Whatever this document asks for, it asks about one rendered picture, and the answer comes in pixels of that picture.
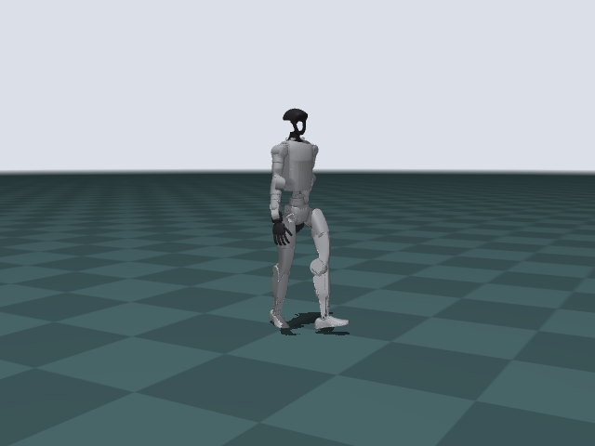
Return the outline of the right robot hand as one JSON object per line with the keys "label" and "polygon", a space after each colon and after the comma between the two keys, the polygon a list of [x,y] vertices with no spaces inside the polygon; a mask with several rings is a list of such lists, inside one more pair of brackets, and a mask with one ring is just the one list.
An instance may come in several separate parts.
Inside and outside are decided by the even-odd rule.
{"label": "right robot hand", "polygon": [[[271,220],[272,220],[272,223],[274,223],[274,225],[273,225],[273,228],[272,228],[273,239],[274,239],[274,242],[275,242],[275,244],[276,244],[276,245],[278,245],[278,243],[279,243],[280,245],[286,245],[286,244],[284,243],[284,239],[286,240],[286,242],[287,242],[287,243],[290,243],[290,242],[289,242],[289,241],[287,240],[287,238],[286,238],[285,231],[287,231],[287,232],[288,232],[288,234],[289,234],[290,236],[293,236],[293,235],[292,235],[292,233],[291,233],[291,232],[288,230],[288,228],[286,228],[286,227],[284,226],[284,223],[282,223],[282,221],[283,221],[283,216],[282,216],[282,213],[281,213],[281,211],[279,211],[279,217],[280,217],[280,218],[277,218],[277,219],[272,219],[272,218],[271,218]],[[277,243],[277,241],[276,241],[276,234],[277,234],[277,241],[278,241],[278,243]],[[280,235],[280,236],[279,236],[279,235]],[[283,235],[284,235],[284,238],[283,238]],[[281,244],[280,237],[281,237],[281,241],[282,241],[282,243],[283,243],[283,244]]]}

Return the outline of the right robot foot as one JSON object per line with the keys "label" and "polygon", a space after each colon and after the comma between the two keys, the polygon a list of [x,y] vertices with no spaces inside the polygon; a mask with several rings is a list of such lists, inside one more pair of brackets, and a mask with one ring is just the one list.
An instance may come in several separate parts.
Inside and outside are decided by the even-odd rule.
{"label": "right robot foot", "polygon": [[277,316],[273,315],[273,309],[270,311],[269,318],[273,321],[274,325],[279,328],[289,328],[288,323],[284,320],[283,315],[279,315],[277,311]]}

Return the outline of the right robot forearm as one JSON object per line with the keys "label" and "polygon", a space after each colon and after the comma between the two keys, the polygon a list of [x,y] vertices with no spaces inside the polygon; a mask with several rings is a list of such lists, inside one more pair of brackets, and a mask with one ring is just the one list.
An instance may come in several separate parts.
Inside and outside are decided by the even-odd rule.
{"label": "right robot forearm", "polygon": [[280,190],[275,189],[276,184],[276,177],[273,177],[271,180],[271,189],[270,189],[270,196],[271,196],[271,217],[272,219],[277,219],[279,217],[279,211],[281,211],[281,196],[282,192]]}

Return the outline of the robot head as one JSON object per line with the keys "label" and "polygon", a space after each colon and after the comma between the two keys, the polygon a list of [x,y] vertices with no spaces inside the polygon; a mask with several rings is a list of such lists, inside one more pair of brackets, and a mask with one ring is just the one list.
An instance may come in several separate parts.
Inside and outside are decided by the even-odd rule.
{"label": "robot head", "polygon": [[[290,121],[295,129],[295,131],[290,132],[290,136],[289,136],[288,140],[290,138],[296,138],[294,141],[303,142],[303,140],[300,139],[299,135],[303,135],[305,133],[307,118],[308,118],[308,114],[300,109],[291,109],[284,114],[283,120]],[[301,131],[298,131],[298,127],[297,127],[298,122],[303,123],[303,128]]]}

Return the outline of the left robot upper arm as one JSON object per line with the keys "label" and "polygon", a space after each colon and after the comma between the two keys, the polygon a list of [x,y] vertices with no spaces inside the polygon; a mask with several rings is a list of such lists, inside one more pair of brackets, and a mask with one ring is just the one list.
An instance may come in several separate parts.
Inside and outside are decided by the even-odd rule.
{"label": "left robot upper arm", "polygon": [[[311,145],[312,145],[312,150],[313,150],[313,163],[312,163],[312,169],[313,169],[314,164],[315,164],[315,158],[318,153],[318,146],[314,145],[314,144],[311,144]],[[316,181],[316,176],[314,174],[312,174],[311,184],[314,183],[315,181]]]}

